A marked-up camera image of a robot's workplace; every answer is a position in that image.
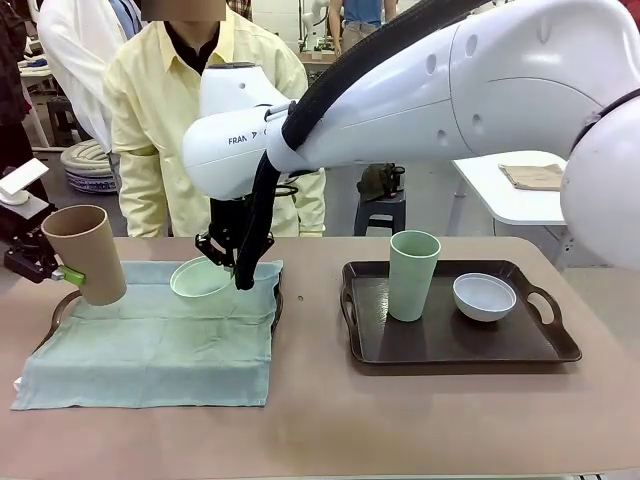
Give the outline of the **person's right forearm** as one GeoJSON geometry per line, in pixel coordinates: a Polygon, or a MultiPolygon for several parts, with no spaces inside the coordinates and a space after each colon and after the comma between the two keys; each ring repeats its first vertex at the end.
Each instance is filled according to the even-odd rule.
{"type": "Polygon", "coordinates": [[[160,237],[167,205],[161,164],[153,149],[120,154],[119,202],[130,237],[160,237]]]}

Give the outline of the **teal cloth mat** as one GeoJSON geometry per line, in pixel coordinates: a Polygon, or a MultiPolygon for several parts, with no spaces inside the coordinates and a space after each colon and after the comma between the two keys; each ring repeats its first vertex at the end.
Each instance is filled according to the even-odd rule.
{"type": "Polygon", "coordinates": [[[66,309],[26,360],[13,409],[265,406],[282,262],[259,264],[249,291],[231,282],[196,300],[171,290],[180,265],[125,262],[120,300],[66,309]]]}

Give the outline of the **dark brown handled tray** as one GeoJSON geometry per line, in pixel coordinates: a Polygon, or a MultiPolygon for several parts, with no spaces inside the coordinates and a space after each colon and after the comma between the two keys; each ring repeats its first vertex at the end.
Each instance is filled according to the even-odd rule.
{"type": "Polygon", "coordinates": [[[439,262],[422,316],[401,322],[387,314],[389,264],[354,261],[342,269],[341,309],[353,358],[385,374],[554,371],[582,358],[563,324],[558,302],[507,260],[439,262]],[[466,273],[492,275],[512,287],[514,310],[478,322],[454,302],[453,284],[466,273]]]}
{"type": "MultiPolygon", "coordinates": [[[[81,293],[76,290],[73,291],[71,293],[69,293],[68,295],[66,295],[55,307],[55,309],[53,310],[52,316],[51,316],[51,322],[50,322],[50,327],[49,330],[47,332],[47,334],[44,336],[44,338],[42,339],[40,346],[44,345],[56,332],[56,330],[59,328],[62,320],[63,320],[63,314],[65,312],[65,310],[76,300],[78,300],[79,298],[81,298],[82,295],[81,293]]],[[[282,310],[283,310],[283,297],[280,291],[280,283],[277,283],[276,286],[274,287],[274,298],[276,300],[276,312],[275,312],[275,317],[274,320],[271,324],[271,333],[274,334],[276,329],[277,329],[277,325],[279,323],[279,320],[281,318],[281,314],[282,314],[282,310]]]]}

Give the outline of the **person in dark clothes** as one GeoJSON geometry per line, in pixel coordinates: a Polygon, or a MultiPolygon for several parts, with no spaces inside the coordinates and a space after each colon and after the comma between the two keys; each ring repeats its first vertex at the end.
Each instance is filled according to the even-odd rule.
{"type": "Polygon", "coordinates": [[[0,0],[0,176],[33,158],[22,125],[28,102],[18,67],[24,58],[26,38],[23,19],[7,0],[0,0]]]}

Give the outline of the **white bowl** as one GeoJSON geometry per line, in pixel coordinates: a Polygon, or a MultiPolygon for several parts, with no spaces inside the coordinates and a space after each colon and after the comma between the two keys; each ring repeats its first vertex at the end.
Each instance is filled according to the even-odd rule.
{"type": "Polygon", "coordinates": [[[467,273],[453,283],[454,302],[468,318],[484,323],[505,318],[514,308],[517,296],[505,281],[484,273],[467,273]]]}

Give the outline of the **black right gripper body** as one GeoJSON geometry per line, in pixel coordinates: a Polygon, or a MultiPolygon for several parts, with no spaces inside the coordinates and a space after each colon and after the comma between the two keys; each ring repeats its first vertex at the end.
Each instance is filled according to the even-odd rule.
{"type": "Polygon", "coordinates": [[[209,235],[225,251],[239,251],[249,226],[251,197],[233,200],[210,200],[209,235]]]}

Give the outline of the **mint green tall cup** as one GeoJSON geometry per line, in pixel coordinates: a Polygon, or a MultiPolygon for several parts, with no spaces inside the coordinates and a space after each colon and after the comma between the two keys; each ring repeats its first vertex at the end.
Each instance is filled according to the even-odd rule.
{"type": "Polygon", "coordinates": [[[403,322],[421,317],[440,252],[439,240],[426,232],[405,230],[391,237],[389,315],[403,322]]]}

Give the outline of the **person in yellow shirt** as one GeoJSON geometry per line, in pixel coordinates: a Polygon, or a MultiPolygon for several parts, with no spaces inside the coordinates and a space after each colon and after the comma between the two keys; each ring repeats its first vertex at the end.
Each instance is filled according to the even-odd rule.
{"type": "Polygon", "coordinates": [[[200,112],[205,68],[251,62],[284,96],[308,87],[297,56],[276,35],[232,11],[226,0],[141,0],[147,26],[127,41],[104,77],[112,151],[158,153],[166,195],[163,235],[193,237],[210,222],[209,200],[187,177],[182,139],[200,112]]]}

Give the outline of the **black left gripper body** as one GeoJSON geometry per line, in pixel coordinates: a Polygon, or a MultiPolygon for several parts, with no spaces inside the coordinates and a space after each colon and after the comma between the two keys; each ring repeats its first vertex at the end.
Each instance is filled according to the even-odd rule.
{"type": "Polygon", "coordinates": [[[0,247],[9,246],[15,238],[23,238],[37,230],[56,207],[39,198],[29,198],[20,205],[0,201],[0,247]]]}

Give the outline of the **mint green bowl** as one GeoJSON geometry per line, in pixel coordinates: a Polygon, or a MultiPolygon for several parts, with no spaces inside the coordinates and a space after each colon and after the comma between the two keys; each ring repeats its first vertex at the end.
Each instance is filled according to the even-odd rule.
{"type": "Polygon", "coordinates": [[[204,299],[227,287],[232,275],[227,267],[219,266],[201,256],[180,265],[171,275],[171,290],[186,300],[204,299]]]}

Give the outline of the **grey stool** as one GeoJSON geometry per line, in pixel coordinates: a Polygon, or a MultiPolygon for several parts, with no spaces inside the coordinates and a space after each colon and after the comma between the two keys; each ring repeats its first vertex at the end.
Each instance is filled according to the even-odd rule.
{"type": "Polygon", "coordinates": [[[46,106],[55,146],[69,147],[87,139],[66,97],[50,98],[46,106]]]}

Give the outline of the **brown tall cup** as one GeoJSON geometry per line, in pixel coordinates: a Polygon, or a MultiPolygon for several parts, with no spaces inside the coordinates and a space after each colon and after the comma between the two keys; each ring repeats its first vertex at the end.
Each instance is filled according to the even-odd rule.
{"type": "Polygon", "coordinates": [[[77,286],[89,304],[109,305],[125,294],[123,268],[103,208],[63,208],[43,221],[41,231],[61,260],[55,275],[77,286]]]}

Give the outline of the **olive green bag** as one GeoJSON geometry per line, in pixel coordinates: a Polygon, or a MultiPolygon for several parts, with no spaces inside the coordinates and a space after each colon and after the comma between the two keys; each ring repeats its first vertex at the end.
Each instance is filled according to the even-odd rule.
{"type": "Polygon", "coordinates": [[[404,190],[406,169],[394,163],[372,164],[362,173],[357,183],[361,204],[394,198],[404,190]]]}

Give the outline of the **white background table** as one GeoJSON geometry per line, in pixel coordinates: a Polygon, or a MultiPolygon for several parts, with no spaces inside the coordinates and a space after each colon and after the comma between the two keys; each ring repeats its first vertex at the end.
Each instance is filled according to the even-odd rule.
{"type": "Polygon", "coordinates": [[[565,169],[566,161],[545,152],[521,151],[454,160],[461,177],[495,220],[516,226],[564,226],[558,192],[517,190],[500,165],[546,166],[565,169]]]}

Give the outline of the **dark blue stool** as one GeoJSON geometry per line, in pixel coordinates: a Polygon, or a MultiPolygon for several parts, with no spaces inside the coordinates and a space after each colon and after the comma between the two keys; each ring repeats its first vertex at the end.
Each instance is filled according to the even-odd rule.
{"type": "Polygon", "coordinates": [[[356,209],[353,235],[365,236],[370,227],[386,228],[392,234],[406,229],[406,198],[403,192],[393,198],[360,203],[356,209]]]}

